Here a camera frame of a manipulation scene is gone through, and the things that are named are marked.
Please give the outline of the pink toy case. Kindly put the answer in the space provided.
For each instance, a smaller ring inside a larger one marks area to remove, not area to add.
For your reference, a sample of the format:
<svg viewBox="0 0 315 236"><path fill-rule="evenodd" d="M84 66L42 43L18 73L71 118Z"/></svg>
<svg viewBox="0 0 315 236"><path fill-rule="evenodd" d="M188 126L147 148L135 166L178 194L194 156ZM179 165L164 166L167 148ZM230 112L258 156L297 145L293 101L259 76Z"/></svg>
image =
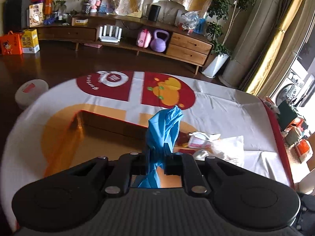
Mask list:
<svg viewBox="0 0 315 236"><path fill-rule="evenodd" d="M142 29L138 33L136 45L138 47L146 49L149 46L151 39L152 39L151 32L148 29Z"/></svg>

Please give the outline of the red metal tin box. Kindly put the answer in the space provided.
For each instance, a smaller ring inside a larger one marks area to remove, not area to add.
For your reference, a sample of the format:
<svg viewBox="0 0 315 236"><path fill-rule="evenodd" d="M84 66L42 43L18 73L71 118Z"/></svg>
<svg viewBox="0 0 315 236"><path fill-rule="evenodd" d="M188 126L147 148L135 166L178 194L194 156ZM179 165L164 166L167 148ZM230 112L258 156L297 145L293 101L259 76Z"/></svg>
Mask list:
<svg viewBox="0 0 315 236"><path fill-rule="evenodd" d="M41 137L47 160L44 176L100 156L117 160L126 153L142 152L150 114L141 113L137 122L125 121L126 111L97 107L92 112L75 105L52 116Z"/></svg>

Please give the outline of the blue rubber glove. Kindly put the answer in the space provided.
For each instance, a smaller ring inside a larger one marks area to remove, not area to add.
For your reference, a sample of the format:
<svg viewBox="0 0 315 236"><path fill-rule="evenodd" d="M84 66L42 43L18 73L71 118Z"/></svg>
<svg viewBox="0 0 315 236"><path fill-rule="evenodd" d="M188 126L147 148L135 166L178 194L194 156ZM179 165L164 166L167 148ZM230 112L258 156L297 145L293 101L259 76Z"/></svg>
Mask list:
<svg viewBox="0 0 315 236"><path fill-rule="evenodd" d="M164 168L166 157L173 153L179 135L183 113L174 106L157 112L149 121L145 136L145 150L148 174L136 176L134 188L160 188L161 181L157 169Z"/></svg>

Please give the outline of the black speaker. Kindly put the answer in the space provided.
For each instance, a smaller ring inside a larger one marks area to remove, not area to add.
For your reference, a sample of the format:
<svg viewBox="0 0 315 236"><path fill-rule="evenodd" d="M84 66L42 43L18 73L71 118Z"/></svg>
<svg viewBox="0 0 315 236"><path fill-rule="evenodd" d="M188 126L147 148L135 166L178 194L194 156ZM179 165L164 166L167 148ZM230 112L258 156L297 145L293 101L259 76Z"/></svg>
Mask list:
<svg viewBox="0 0 315 236"><path fill-rule="evenodd" d="M149 10L149 14L148 14L148 20L157 22L160 9L161 7L159 5L152 4Z"/></svg>

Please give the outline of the purple kettlebell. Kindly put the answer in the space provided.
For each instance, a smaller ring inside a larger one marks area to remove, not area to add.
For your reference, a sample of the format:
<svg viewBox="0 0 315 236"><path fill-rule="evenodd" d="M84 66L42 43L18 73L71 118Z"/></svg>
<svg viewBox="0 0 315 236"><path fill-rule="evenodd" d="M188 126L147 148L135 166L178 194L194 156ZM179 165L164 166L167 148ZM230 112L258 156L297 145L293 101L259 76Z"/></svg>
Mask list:
<svg viewBox="0 0 315 236"><path fill-rule="evenodd" d="M166 37L165 39L158 38L158 33L164 34ZM166 42L169 39L169 33L165 30L157 29L153 33L153 39L150 43L150 47L153 51L162 53L166 50Z"/></svg>

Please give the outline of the white robot vacuum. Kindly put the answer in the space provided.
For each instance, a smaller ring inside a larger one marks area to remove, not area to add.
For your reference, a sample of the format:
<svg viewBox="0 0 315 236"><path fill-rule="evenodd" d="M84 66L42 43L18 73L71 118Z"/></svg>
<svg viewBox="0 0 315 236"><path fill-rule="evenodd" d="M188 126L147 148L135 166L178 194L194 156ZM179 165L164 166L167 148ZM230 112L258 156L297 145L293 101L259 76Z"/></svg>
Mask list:
<svg viewBox="0 0 315 236"><path fill-rule="evenodd" d="M22 84L15 94L15 101L20 109L27 109L42 94L49 90L49 85L42 79L33 79Z"/></svg>

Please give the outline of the orange gift bag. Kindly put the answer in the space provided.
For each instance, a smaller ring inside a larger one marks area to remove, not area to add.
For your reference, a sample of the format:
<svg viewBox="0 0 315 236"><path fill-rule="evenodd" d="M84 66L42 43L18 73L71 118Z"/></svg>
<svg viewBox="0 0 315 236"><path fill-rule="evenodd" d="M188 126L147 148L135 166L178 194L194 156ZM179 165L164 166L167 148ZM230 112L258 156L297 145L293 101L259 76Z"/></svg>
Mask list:
<svg viewBox="0 0 315 236"><path fill-rule="evenodd" d="M1 51L3 55L21 55L22 45L19 33L9 31L8 34L1 36Z"/></svg>

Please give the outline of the pink white packet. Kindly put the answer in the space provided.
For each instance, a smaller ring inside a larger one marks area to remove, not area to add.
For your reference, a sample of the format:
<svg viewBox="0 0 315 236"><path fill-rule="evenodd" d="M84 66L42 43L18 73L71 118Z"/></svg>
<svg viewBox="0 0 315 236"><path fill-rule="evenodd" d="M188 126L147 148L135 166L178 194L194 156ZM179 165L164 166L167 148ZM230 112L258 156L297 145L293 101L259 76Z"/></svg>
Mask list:
<svg viewBox="0 0 315 236"><path fill-rule="evenodd" d="M192 132L188 134L188 147L195 149L205 149L211 147L212 142L219 140L221 134L208 134L204 132Z"/></svg>

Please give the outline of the white standing air conditioner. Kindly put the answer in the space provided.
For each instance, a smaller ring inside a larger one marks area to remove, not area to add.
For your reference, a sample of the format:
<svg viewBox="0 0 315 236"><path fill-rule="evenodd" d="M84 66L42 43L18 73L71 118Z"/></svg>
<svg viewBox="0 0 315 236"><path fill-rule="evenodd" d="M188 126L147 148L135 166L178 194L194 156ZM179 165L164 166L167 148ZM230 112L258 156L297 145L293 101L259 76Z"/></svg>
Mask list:
<svg viewBox="0 0 315 236"><path fill-rule="evenodd" d="M280 0L256 0L232 58L219 80L237 88L262 52L277 18Z"/></svg>

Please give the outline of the wooden TV cabinet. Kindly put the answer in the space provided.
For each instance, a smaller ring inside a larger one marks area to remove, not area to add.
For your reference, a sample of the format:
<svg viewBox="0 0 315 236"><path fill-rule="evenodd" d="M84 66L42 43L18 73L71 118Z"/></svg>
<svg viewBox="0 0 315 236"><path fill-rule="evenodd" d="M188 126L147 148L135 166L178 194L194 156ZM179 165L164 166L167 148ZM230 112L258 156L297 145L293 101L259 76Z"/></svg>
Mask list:
<svg viewBox="0 0 315 236"><path fill-rule="evenodd" d="M99 27L103 25L114 25L122 28L119 43L104 43L98 40ZM174 25L158 21L153 22L146 18L115 16L104 13L77 14L67 25L60 22L54 22L50 25L42 23L34 28L37 29L40 41L71 41L76 44L76 47L79 46L79 43L98 44L134 50L138 53L155 54L195 65L195 73L198 73L199 69L209 62L210 52L213 48L213 44L205 36L185 32ZM158 53L150 47L146 49L138 47L136 41L138 33L142 29L148 29L152 33L152 38L154 31L157 29L167 31L169 39L166 42L166 50Z"/></svg>

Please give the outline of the clear plastic bag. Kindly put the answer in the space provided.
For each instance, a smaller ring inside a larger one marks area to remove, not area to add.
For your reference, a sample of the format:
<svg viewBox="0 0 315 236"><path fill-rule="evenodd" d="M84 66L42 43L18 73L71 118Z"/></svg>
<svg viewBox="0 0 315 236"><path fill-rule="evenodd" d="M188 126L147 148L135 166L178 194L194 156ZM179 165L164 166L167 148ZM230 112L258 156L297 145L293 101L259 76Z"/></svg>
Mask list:
<svg viewBox="0 0 315 236"><path fill-rule="evenodd" d="M187 12L181 15L179 20L184 30L194 29L199 23L199 15L196 11Z"/></svg>

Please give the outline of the yellow curtain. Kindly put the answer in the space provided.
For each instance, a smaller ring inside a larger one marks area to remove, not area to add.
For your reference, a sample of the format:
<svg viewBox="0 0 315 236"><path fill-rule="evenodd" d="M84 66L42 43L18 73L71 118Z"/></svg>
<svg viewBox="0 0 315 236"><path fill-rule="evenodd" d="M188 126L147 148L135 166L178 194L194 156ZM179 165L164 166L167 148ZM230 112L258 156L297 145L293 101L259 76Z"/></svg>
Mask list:
<svg viewBox="0 0 315 236"><path fill-rule="evenodd" d="M245 92L252 95L257 95L259 93L263 84L267 80L268 74L270 73L273 63L279 53L285 33L294 20L302 1L303 0L290 0L288 7L285 8L283 14L280 15L272 39L269 41L268 47L265 49L262 58L259 59L259 63L255 67L251 79L247 81L247 85L244 87Z"/></svg>

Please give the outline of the yellow carton box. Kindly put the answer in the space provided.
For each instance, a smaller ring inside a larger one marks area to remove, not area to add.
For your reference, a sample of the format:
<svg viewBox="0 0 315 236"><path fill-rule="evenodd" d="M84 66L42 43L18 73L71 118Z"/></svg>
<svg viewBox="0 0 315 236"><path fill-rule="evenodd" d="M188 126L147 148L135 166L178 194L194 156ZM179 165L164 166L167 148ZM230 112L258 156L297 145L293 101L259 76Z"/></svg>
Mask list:
<svg viewBox="0 0 315 236"><path fill-rule="evenodd" d="M22 32L21 46L24 54L36 54L40 50L37 29L25 29Z"/></svg>

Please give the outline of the potted green tree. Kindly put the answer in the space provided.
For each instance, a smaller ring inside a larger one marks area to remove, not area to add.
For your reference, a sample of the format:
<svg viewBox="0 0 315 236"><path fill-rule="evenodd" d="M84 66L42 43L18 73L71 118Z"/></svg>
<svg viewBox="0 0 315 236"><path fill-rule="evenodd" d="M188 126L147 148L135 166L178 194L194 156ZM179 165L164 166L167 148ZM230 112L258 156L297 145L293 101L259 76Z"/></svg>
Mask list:
<svg viewBox="0 0 315 236"><path fill-rule="evenodd" d="M215 78L218 71L231 55L225 46L231 33L236 17L246 11L255 0L212 0L207 9L207 16L211 20L207 23L206 37L210 39L213 48L210 52L210 62L203 69L202 74L208 78Z"/></svg>

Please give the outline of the white printed tablecloth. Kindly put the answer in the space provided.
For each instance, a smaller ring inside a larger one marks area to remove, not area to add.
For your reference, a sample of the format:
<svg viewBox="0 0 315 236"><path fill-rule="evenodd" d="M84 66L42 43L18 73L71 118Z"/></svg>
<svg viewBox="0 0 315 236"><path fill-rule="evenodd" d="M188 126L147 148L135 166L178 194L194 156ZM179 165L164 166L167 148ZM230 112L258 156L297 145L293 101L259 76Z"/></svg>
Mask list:
<svg viewBox="0 0 315 236"><path fill-rule="evenodd" d="M56 168L57 149L75 113L147 126L151 116L173 106L183 111L181 130L242 136L245 169L293 185L277 120L259 98L181 76L99 71L49 89L18 117L1 164L1 203L10 227L17 227L13 195Z"/></svg>

